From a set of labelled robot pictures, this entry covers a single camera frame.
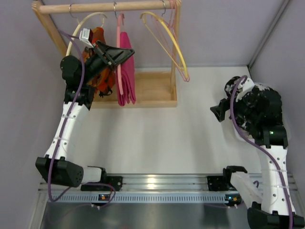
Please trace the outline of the pink plastic hanger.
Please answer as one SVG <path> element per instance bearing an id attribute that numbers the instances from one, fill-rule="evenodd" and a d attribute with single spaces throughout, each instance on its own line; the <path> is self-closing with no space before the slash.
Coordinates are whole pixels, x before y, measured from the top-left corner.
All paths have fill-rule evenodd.
<path id="1" fill-rule="evenodd" d="M 124 25 L 124 14 L 120 13 L 117 19 L 117 40 L 116 45 L 117 48 L 120 48 L 121 44 L 121 26 Z M 117 79 L 118 79 L 118 86 L 119 86 L 119 92 L 120 95 L 123 95 L 123 86 L 122 86 L 122 71 L 121 71 L 121 65 L 119 64 L 117 67 Z"/>

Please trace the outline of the magenta pink trousers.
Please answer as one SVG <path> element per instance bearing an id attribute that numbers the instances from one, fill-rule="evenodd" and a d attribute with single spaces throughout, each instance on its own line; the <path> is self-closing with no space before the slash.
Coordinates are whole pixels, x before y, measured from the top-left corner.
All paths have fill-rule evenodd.
<path id="1" fill-rule="evenodd" d="M 135 67 L 134 67 L 134 57 L 131 56 L 123 65 L 121 65 L 121 75 L 122 75 L 122 86 L 123 95 L 118 95 L 118 104 L 120 106 L 125 106 L 132 102 L 136 102 L 135 93 Z"/>

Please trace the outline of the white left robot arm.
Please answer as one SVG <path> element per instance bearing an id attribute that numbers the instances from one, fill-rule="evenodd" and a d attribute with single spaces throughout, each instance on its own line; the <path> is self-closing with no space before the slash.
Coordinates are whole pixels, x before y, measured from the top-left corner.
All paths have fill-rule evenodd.
<path id="1" fill-rule="evenodd" d="M 95 94 L 89 81 L 104 70 L 113 70 L 134 55 L 131 48 L 120 49 L 97 41 L 93 54 L 87 60 L 73 55 L 65 56 L 60 68 L 66 82 L 63 111 L 54 139 L 44 157 L 38 157 L 35 166 L 50 185 L 78 187 L 98 183 L 106 175 L 102 167 L 82 167 L 73 162 L 77 135 L 89 112 Z"/>

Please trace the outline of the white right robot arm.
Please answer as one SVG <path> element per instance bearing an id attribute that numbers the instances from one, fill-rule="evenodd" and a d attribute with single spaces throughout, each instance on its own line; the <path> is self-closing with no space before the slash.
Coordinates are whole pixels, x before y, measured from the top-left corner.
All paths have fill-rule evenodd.
<path id="1" fill-rule="evenodd" d="M 286 156 L 288 137 L 283 123 L 282 101 L 277 92 L 228 94 L 210 108 L 218 121 L 225 112 L 239 136 L 258 150 L 263 191 L 250 181 L 244 167 L 228 166 L 224 175 L 247 206 L 247 220 L 252 229 L 303 229 L 305 218 L 299 216 L 290 198 Z"/>

